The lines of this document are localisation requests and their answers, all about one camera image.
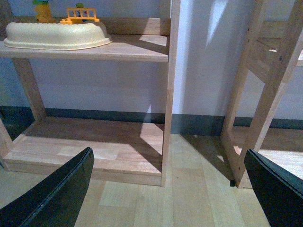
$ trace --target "wooden leg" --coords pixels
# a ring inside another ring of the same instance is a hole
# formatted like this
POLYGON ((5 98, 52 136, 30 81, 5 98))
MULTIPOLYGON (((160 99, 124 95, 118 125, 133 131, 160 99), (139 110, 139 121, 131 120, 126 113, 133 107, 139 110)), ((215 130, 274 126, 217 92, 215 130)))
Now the wooden leg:
POLYGON ((233 123, 235 121, 236 113, 238 111, 242 92, 244 90, 244 85, 246 77, 248 74, 248 69, 246 68, 246 60, 250 52, 250 47, 253 42, 257 40, 258 35, 262 29, 263 18, 266 13, 266 0, 255 1, 255 8, 252 13, 252 18, 250 26, 248 28, 246 38, 244 40, 244 47, 240 58, 239 68, 235 76, 235 80, 232 86, 232 94, 229 102, 229 108, 227 110, 224 125, 223 134, 227 131, 232 130, 233 123))
POLYGON ((260 149, 303 49, 302 9, 303 1, 297 0, 287 22, 280 47, 278 48, 277 58, 274 59, 267 75, 267 82, 263 88, 255 116, 239 158, 239 172, 236 177, 239 187, 243 187, 244 182, 248 178, 244 165, 246 152, 248 149, 256 151, 260 149))
POLYGON ((266 133, 269 129, 272 119, 275 116, 281 98, 286 91, 287 84, 281 83, 278 86, 273 86, 268 83, 264 86, 255 116, 251 122, 249 133, 244 142, 240 159, 239 172, 237 182, 239 187, 246 187, 248 175, 244 165, 244 158, 248 149, 259 151, 266 133))
POLYGON ((12 148, 13 141, 11 140, 8 131, 0 119, 0 162, 2 163, 4 169, 7 169, 8 167, 3 158, 12 150, 12 148))
POLYGON ((161 185, 165 186, 166 170, 168 165, 170 132, 171 132, 171 118, 172 118, 172 102, 174 94, 174 81, 176 72, 176 59, 177 59, 177 44, 178 44, 178 28, 180 18, 180 0, 173 0, 172 2, 172 21, 170 33, 170 51, 169 51, 169 69, 167 81, 167 98, 165 110, 165 129, 163 135, 163 148, 162 148, 162 177, 161 185))
POLYGON ((24 58, 13 58, 12 61, 23 85, 35 120, 38 121, 45 118, 45 107, 29 60, 24 58))

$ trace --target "shelf board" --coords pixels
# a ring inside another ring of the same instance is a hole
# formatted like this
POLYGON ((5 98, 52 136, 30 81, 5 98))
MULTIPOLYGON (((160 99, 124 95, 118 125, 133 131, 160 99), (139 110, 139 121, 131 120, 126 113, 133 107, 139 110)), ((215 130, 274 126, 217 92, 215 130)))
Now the shelf board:
MULTIPOLYGON (((233 127, 230 132, 235 153, 241 152, 248 130, 233 127)), ((269 129, 259 153, 303 179, 303 130, 269 129)))
POLYGON ((0 42, 0 57, 168 62, 169 42, 162 35, 111 35, 113 42, 76 51, 9 48, 0 42))
POLYGON ((91 147, 93 178, 160 185, 163 131, 162 124, 46 117, 13 141, 4 160, 12 171, 50 174, 91 147))

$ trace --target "cream plastic container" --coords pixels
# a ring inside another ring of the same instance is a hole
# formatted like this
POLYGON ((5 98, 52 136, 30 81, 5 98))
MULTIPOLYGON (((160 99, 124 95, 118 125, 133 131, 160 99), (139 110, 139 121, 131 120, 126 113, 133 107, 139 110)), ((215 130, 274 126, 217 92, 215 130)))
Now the cream plastic container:
POLYGON ((109 44, 103 23, 87 24, 43 24, 9 23, 6 27, 7 38, 4 45, 14 48, 43 50, 80 50, 109 44))

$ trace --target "yellow toy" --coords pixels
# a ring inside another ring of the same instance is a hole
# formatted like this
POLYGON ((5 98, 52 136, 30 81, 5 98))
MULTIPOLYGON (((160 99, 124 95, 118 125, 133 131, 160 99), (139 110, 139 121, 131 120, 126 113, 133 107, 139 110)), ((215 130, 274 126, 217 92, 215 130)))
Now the yellow toy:
POLYGON ((100 19, 97 18, 96 9, 85 8, 82 3, 78 3, 76 5, 76 8, 67 8, 67 18, 62 19, 60 23, 65 25, 72 25, 81 24, 87 20, 94 20, 95 22, 100 21, 100 19))
POLYGON ((48 1, 33 0, 35 11, 37 12, 36 18, 40 23, 54 23, 56 20, 52 17, 51 9, 48 1))

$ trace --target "wooden furniture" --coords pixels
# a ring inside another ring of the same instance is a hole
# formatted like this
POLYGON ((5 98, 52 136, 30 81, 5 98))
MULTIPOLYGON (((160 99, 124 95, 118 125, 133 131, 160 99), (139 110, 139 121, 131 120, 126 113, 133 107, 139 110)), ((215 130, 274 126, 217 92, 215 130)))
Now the wooden furniture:
POLYGON ((303 131, 269 129, 295 66, 303 64, 303 1, 295 1, 287 22, 263 22, 265 11, 266 0, 256 0, 221 135, 240 188, 251 187, 243 161, 248 149, 303 178, 303 131), (265 85, 250 127, 234 127, 248 70, 265 85))
MULTIPOLYGON (((0 42, 0 57, 12 58, 36 120, 14 141, 0 122, 0 158, 6 170, 50 174, 75 155, 73 150, 89 146, 95 153, 92 178, 165 185, 180 0, 172 1, 171 19, 170 1, 161 5, 163 18, 101 18, 113 37, 102 48, 61 52, 8 48, 0 42), (165 62, 165 124, 48 117, 29 58, 165 62)), ((8 2, 1 7, 8 9, 8 2)))

